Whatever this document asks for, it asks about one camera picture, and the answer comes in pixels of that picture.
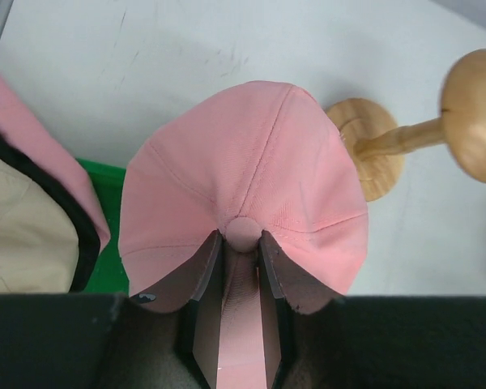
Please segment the pink cap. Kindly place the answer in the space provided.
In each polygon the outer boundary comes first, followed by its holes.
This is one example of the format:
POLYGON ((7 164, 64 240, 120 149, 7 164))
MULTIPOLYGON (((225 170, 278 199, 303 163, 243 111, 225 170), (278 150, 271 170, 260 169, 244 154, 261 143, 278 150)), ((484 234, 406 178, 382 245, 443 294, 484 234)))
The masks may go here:
POLYGON ((355 165, 319 103, 288 83, 226 89, 161 127, 129 163, 119 252, 131 294, 225 238, 216 385, 263 388, 258 239, 269 232, 346 293, 365 260, 368 210, 355 165))

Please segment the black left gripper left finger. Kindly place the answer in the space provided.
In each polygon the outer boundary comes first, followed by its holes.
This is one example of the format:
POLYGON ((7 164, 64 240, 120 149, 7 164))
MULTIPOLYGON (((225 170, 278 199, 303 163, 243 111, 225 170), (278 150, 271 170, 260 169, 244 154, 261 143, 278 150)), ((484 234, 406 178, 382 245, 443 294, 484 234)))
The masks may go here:
POLYGON ((216 387, 223 294, 223 237, 211 232, 161 280, 130 297, 151 312, 151 361, 159 388, 216 387))

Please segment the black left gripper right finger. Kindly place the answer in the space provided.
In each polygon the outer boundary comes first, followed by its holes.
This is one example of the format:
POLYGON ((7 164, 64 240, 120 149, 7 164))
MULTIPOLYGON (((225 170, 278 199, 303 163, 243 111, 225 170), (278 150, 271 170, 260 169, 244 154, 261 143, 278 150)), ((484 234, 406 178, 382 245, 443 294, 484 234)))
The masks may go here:
POLYGON ((330 303, 340 294, 290 259, 268 231, 258 241, 258 278, 266 386, 335 388, 330 303))

